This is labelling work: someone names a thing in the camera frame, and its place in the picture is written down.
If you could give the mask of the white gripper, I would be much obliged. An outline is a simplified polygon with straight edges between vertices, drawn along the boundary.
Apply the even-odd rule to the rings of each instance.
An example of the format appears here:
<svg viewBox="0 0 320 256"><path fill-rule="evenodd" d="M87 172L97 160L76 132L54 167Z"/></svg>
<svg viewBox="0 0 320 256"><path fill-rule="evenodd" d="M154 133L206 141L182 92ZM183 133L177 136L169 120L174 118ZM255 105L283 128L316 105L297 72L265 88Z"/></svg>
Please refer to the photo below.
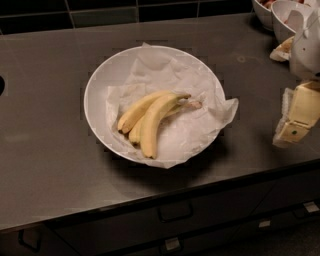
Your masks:
<svg viewBox="0 0 320 256"><path fill-rule="evenodd" d="M269 57L289 60L290 72L302 80L320 80L320 8L314 8L295 36L273 49ZM273 144L286 148L300 142L320 119L320 83L307 81L294 90L286 88L281 113Z"/></svg>

